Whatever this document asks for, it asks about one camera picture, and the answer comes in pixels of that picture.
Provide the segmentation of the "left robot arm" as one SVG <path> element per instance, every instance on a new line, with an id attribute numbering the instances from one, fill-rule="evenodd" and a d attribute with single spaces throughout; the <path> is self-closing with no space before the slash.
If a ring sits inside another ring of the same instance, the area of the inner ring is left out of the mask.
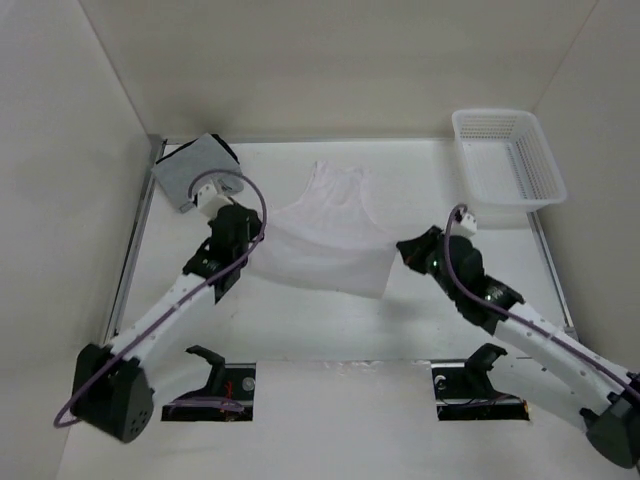
<path id="1" fill-rule="evenodd" d="M 246 407 L 229 393 L 223 356 L 200 345 L 185 352 L 195 364 L 155 380 L 151 371 L 185 329 L 188 310 L 200 300 L 218 304 L 235 286 L 249 254 L 264 236 L 258 213 L 231 201 L 215 206 L 210 234 L 184 265 L 167 293 L 138 321 L 105 345 L 90 343 L 78 354 L 72 395 L 62 408 L 124 443 L 135 440 L 153 411 L 212 409 L 241 414 Z"/>

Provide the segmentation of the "white tank top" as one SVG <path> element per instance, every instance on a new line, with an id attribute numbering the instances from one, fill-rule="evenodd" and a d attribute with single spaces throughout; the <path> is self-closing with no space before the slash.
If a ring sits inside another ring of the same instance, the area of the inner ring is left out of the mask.
<path id="1" fill-rule="evenodd" d="M 370 191 L 367 170 L 316 162 L 299 199 L 268 215 L 252 272 L 292 287 L 382 297 L 396 249 L 368 210 Z"/>

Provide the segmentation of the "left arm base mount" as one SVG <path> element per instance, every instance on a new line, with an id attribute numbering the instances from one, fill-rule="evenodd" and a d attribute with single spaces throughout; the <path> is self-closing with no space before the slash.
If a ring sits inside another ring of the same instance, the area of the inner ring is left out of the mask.
<path id="1" fill-rule="evenodd" d="M 182 368 L 168 380 L 169 392 L 177 392 L 162 406 L 163 422 L 250 422 L 254 414 L 257 365 L 227 363 L 202 346 L 185 350 L 192 367 Z"/>

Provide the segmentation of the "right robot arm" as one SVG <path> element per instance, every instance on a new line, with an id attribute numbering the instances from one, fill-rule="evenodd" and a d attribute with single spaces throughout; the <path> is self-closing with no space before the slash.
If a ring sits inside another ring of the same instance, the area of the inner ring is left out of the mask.
<path id="1" fill-rule="evenodd" d="M 468 323 L 502 341 L 467 359 L 463 380 L 471 393 L 503 391 L 530 401 L 584 433 L 609 462 L 638 465 L 638 373 L 589 350 L 488 275 L 468 237 L 432 226 L 396 248 L 410 270 L 434 279 Z"/>

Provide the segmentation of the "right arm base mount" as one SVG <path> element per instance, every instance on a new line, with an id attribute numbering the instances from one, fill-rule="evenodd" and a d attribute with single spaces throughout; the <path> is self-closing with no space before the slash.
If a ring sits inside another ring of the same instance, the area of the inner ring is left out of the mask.
<path id="1" fill-rule="evenodd" d="M 485 344 L 465 360 L 431 364 L 439 421 L 529 421 L 525 400 L 496 390 L 488 373 L 507 351 Z"/>

